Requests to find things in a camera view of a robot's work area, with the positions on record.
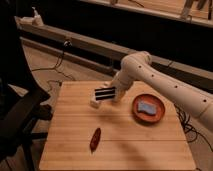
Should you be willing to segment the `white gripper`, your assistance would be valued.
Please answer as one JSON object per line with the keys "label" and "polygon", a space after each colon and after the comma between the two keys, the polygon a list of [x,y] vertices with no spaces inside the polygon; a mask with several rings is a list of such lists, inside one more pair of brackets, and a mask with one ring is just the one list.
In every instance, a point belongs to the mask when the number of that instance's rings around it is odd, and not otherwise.
{"label": "white gripper", "polygon": [[133,85],[134,79],[131,78],[126,72],[119,71],[112,79],[110,86],[115,88],[115,96],[113,102],[119,102],[125,95],[126,91]]}

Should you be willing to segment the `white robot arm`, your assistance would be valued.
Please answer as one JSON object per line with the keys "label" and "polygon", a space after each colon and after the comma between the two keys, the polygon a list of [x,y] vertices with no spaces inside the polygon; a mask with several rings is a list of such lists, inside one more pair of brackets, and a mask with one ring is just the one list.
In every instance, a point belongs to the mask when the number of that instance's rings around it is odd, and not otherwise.
{"label": "white robot arm", "polygon": [[213,131],[213,95],[153,69],[151,61],[152,56],[146,51],[122,59],[121,70],[111,82],[116,88],[116,100],[134,81],[143,81]]}

